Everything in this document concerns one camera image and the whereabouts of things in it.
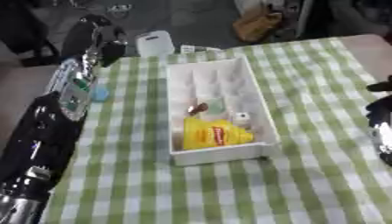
table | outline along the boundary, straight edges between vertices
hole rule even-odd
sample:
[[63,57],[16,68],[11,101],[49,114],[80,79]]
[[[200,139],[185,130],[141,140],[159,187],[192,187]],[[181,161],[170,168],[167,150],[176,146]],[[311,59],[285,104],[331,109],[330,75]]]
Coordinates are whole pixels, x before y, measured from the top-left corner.
[[[392,47],[375,35],[340,38],[342,43],[378,80],[385,80],[392,71]],[[9,67],[0,63],[0,155],[1,150],[34,97],[44,91],[55,66]]]
[[[247,56],[282,138],[269,162],[173,166],[165,65]],[[247,46],[101,70],[93,104],[47,223],[390,223],[392,178],[364,106],[375,82],[337,38]]]

robotic arm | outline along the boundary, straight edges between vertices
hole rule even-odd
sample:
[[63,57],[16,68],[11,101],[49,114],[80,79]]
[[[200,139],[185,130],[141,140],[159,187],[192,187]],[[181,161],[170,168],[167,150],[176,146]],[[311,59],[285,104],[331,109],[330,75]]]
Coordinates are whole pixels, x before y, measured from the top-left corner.
[[95,15],[81,18],[68,33],[63,62],[24,113],[0,158],[0,224],[39,223],[81,135],[95,69],[124,55],[124,36]]
[[[388,81],[367,86],[367,90],[371,92],[392,91],[392,75],[388,77]],[[392,129],[390,128],[392,95],[370,103],[366,109],[369,112],[367,118],[372,128],[374,146],[380,159],[392,166]]]

white tray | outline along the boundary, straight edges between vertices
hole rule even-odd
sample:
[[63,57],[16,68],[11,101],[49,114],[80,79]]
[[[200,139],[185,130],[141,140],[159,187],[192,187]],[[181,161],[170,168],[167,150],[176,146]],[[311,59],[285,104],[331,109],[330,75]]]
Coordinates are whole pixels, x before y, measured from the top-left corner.
[[[246,58],[171,65],[167,69],[169,144],[176,165],[267,157],[278,147],[277,129]],[[229,119],[234,112],[248,112],[255,135],[253,143],[181,149],[188,108],[210,97],[222,97],[227,110],[218,117],[201,115],[202,118]]]

blue object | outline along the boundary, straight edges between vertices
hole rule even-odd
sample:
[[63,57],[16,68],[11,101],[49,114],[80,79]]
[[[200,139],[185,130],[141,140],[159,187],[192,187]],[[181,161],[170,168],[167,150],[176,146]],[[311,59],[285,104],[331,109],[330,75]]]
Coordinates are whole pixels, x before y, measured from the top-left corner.
[[104,102],[109,97],[109,91],[104,86],[96,86],[93,93],[93,102]]

yellow mustard bottle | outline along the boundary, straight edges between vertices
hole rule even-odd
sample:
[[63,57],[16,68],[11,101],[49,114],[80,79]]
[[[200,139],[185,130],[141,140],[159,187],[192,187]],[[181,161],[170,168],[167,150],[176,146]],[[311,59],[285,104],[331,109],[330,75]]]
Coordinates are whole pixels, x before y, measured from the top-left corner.
[[252,142],[254,135],[226,120],[205,122],[195,117],[184,120],[184,150]]

